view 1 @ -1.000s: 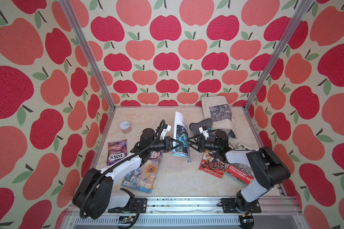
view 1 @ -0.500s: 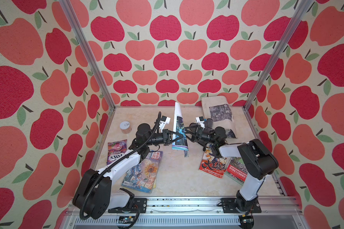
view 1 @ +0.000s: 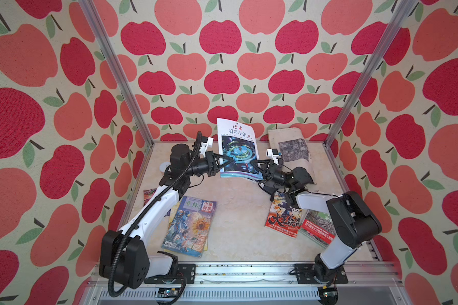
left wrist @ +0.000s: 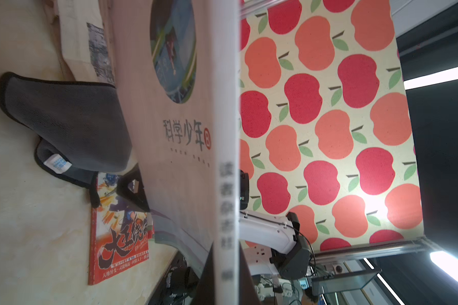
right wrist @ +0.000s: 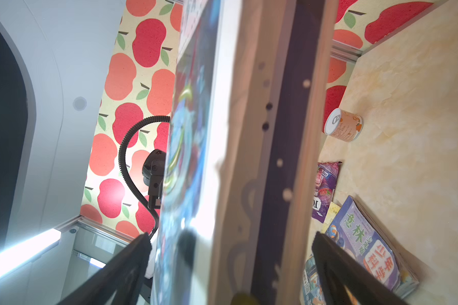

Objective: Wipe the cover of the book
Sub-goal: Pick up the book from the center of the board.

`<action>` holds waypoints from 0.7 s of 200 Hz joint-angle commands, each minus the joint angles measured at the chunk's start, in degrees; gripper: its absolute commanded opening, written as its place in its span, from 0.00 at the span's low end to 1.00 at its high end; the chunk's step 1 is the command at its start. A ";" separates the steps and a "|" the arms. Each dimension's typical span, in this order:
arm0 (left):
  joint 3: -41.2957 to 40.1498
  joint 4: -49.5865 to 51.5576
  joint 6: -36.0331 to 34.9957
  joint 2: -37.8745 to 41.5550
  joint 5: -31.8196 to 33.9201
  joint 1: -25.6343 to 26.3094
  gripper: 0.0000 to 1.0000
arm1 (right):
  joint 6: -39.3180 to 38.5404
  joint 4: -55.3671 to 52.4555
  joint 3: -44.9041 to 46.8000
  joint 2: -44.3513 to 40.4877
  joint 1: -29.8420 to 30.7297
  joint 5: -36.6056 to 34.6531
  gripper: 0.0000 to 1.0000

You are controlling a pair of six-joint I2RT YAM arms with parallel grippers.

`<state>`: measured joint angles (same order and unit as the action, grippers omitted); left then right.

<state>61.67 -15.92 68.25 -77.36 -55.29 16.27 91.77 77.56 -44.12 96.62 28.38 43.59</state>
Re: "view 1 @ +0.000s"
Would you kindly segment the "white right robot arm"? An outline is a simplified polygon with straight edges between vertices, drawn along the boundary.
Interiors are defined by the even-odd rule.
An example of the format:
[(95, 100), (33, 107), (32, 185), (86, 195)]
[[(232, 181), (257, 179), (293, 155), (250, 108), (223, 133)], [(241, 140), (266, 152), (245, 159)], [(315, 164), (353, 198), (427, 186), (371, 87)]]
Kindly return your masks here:
[(380, 221), (356, 192), (348, 191), (337, 196), (310, 191), (308, 186), (314, 181), (308, 171), (298, 166), (284, 172), (279, 160), (253, 160), (251, 165), (262, 174), (259, 185), (271, 200), (279, 194), (289, 208), (330, 215), (336, 235), (314, 259), (310, 274), (317, 282), (330, 283), (363, 242), (382, 232)]

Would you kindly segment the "blue robot sunflower magazine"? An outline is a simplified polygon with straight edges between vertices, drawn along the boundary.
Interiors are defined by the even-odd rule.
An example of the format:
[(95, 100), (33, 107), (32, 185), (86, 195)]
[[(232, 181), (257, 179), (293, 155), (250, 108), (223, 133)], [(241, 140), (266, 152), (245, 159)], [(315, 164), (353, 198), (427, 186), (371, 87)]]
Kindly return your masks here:
[(185, 196), (175, 212), (162, 248), (170, 252), (201, 257), (207, 249), (207, 240), (217, 202)]

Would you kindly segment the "grey green microfibre cloth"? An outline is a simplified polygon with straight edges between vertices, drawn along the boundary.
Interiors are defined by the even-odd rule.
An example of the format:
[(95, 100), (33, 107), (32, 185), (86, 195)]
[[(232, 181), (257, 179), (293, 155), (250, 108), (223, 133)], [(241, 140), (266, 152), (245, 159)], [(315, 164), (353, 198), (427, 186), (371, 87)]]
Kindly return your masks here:
[(315, 182), (305, 168), (298, 166), (291, 171), (290, 184), (296, 188), (304, 188), (308, 184), (315, 185)]

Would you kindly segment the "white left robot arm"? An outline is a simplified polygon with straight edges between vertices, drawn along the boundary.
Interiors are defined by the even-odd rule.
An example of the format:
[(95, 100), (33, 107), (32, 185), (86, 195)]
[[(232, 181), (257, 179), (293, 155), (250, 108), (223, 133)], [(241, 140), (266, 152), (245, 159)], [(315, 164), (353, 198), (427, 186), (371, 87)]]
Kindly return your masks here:
[(188, 190), (192, 176), (213, 177), (233, 162), (210, 151), (212, 144), (211, 137), (198, 135), (192, 148), (173, 146), (169, 165), (151, 200), (128, 224), (103, 236), (99, 274), (108, 279), (111, 297), (120, 296), (127, 288), (138, 288), (147, 278), (178, 277), (177, 256), (166, 252), (149, 256), (146, 246), (165, 214)]

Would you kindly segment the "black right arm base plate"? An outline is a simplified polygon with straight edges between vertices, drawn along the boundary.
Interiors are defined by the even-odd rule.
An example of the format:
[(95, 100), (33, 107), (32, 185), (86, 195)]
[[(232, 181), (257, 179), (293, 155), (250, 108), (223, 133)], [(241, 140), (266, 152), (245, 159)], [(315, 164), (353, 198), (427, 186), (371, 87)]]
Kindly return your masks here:
[(295, 276), (298, 284), (333, 285), (349, 283), (343, 266), (328, 269), (324, 264), (295, 264), (289, 275)]

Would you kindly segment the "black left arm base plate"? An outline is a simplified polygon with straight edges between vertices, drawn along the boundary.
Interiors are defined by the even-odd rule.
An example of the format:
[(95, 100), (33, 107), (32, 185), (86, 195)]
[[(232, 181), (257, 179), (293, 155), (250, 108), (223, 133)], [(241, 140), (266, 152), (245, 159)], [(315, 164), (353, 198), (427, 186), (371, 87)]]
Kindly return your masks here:
[(195, 264), (175, 264), (168, 274), (145, 278), (144, 284), (175, 285), (182, 284), (183, 280), (187, 284), (194, 284), (195, 270)]

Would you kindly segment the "white book with blue vortex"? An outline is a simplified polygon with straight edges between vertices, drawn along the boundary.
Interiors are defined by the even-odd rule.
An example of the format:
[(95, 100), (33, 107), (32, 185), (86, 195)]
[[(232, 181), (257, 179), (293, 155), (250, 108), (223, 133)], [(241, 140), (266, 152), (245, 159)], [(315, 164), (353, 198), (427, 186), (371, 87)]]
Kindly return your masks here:
[(220, 172), (221, 178), (262, 180), (262, 174), (250, 164), (251, 160), (257, 160), (259, 157), (253, 128), (236, 121), (218, 118), (217, 131), (219, 154), (234, 159), (233, 164)]

